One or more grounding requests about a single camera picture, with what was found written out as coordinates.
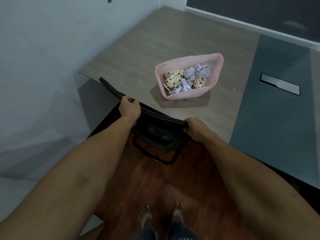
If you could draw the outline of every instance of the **wooden floor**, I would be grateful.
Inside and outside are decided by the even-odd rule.
[[[166,239],[176,201],[185,207],[185,223],[200,239],[258,239],[244,224],[202,144],[189,141],[177,161],[165,166],[140,153],[132,138],[130,134],[95,212],[106,223],[98,239],[131,239],[140,231],[138,215],[146,204],[153,209],[159,239]],[[145,149],[162,159],[171,156],[148,146]]]

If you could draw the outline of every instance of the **black chair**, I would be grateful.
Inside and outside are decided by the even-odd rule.
[[[119,101],[124,96],[123,93],[118,92],[112,87],[105,79],[99,78],[99,81],[116,96]],[[186,121],[178,120],[167,116],[143,103],[141,106],[141,116],[137,120],[135,126],[131,129],[134,134],[132,140],[133,145],[142,152],[145,156],[162,163],[164,165],[171,165],[180,154],[183,146],[190,139],[187,133],[183,131],[184,128],[188,128]],[[142,148],[137,139],[144,141],[147,145],[163,152],[176,151],[171,161],[165,161],[158,157],[151,155],[144,148]]]

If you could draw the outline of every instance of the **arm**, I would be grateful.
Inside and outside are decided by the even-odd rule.
[[[57,163],[0,224],[1,239],[75,239],[112,177],[140,104],[122,98],[122,117]]]
[[[282,177],[238,151],[199,118],[186,132],[211,154],[249,226],[264,239],[319,239],[320,216]]]

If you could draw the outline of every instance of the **foot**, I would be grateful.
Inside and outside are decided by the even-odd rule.
[[[174,209],[172,213],[172,223],[174,222],[184,223],[184,210],[183,206],[179,202],[176,202],[174,204]]]
[[[140,223],[142,229],[153,229],[151,206],[146,205],[140,211]]]

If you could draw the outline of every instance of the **dark blue pants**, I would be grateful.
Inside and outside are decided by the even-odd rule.
[[[152,229],[144,229],[132,240],[157,240],[157,238]],[[174,222],[169,228],[168,240],[198,240],[198,238],[190,227],[181,222]]]

